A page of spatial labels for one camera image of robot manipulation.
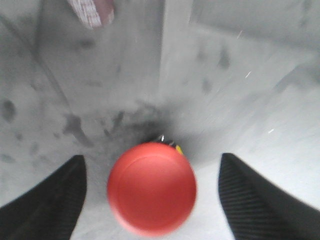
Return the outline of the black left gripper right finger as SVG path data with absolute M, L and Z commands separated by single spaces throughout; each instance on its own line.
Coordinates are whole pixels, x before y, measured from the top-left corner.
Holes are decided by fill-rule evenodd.
M 318 240 L 320 212 L 232 153 L 223 153 L 218 195 L 236 240 Z

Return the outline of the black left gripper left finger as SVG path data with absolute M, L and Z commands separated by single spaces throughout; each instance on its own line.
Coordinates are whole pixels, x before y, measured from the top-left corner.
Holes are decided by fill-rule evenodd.
M 23 195 L 0 208 L 2 240 L 69 240 L 87 194 L 83 155 L 75 155 Z

